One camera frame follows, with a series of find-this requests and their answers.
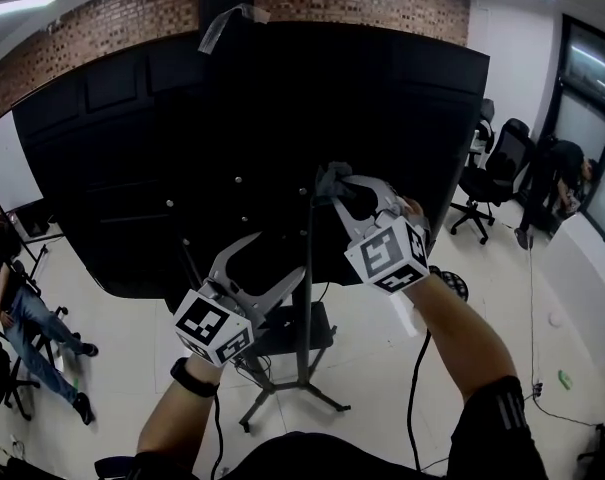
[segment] chair seat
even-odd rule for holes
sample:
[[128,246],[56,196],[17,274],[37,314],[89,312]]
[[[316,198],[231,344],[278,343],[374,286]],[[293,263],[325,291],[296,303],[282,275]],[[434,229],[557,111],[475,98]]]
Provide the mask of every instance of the chair seat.
[[465,167],[460,178],[460,188],[474,201],[499,205],[513,195],[513,185],[498,185],[484,169]]

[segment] black pants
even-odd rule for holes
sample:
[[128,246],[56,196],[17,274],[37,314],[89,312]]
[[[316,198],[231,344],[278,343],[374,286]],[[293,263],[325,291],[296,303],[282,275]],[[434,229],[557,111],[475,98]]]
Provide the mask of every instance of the black pants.
[[556,168],[550,155],[542,156],[532,167],[534,171],[531,190],[529,191],[529,197],[524,207],[524,215],[519,226],[522,231],[529,229],[531,222],[542,209],[546,196],[549,196],[549,205],[546,208],[546,211],[549,213],[558,198],[558,189],[554,183]]

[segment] whiteboard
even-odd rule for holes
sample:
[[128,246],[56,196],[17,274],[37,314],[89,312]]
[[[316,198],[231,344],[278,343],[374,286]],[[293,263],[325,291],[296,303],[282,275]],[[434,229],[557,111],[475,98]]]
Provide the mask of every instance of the whiteboard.
[[42,197],[9,112],[0,118],[0,206],[8,212]]

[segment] green object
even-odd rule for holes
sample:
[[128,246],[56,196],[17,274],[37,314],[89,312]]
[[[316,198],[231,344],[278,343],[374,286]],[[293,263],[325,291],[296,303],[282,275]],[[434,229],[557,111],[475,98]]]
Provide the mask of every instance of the green object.
[[573,387],[573,381],[571,380],[571,377],[569,377],[568,373],[559,370],[558,379],[560,379],[560,382],[564,386],[564,389],[566,389],[567,391],[571,390],[571,388]]

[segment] white floor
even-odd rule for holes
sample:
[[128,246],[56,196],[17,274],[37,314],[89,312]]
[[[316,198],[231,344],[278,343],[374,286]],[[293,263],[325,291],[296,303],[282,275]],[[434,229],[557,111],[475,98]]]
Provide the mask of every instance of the white floor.
[[[464,195],[456,194],[456,200],[463,202]],[[505,340],[527,395],[531,377],[529,257],[506,226],[516,225],[520,216],[514,202],[498,209],[498,221],[489,228],[490,240],[481,246],[474,224],[464,224],[456,236],[450,235],[448,229],[459,217],[451,210],[431,261],[466,280],[470,303]],[[605,422],[605,370],[596,370],[586,358],[567,321],[560,329],[548,324],[550,311],[563,311],[535,270],[547,243],[542,236],[536,238],[534,377],[544,382],[540,403],[571,418]],[[163,302],[112,297],[93,282],[65,239],[51,244],[50,250],[38,274],[45,301],[51,308],[68,306],[69,327],[100,347],[97,358],[64,363],[65,375],[71,382],[78,379],[91,398],[97,423],[85,427],[61,398],[41,389],[31,397],[34,418],[30,423],[0,406],[0,447],[11,453],[14,437],[24,443],[26,459],[33,464],[64,478],[94,479],[97,459],[135,452],[139,431],[168,386],[169,369],[183,349]],[[323,289],[315,286],[316,296]],[[389,461],[413,465],[405,419],[423,336],[409,338],[388,298],[365,287],[331,285],[324,302],[338,332],[313,382],[353,409],[336,414],[306,393],[282,392],[254,416],[252,434],[247,435],[237,422],[259,390],[227,368],[220,390],[225,440],[222,468],[233,468],[260,443],[294,430],[333,434]],[[570,391],[558,381],[559,370],[571,376]],[[295,373],[294,358],[273,358],[273,372],[276,379],[290,378]],[[413,418],[423,466],[447,457],[461,409],[461,398],[431,346],[420,370]],[[575,457],[584,451],[592,429],[552,419],[530,402],[526,412],[549,477],[573,478]],[[208,478],[217,453],[217,435],[210,427],[195,474]],[[0,461],[3,456],[0,450]],[[429,472],[444,474],[446,463]]]

